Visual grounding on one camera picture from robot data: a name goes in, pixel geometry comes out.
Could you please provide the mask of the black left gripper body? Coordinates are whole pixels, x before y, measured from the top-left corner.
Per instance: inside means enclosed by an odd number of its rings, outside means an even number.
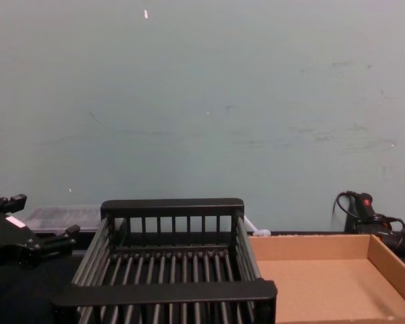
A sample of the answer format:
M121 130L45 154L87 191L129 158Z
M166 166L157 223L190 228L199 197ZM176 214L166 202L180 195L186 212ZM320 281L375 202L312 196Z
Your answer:
M41 241L23 222L0 213L0 266L34 265L41 257Z

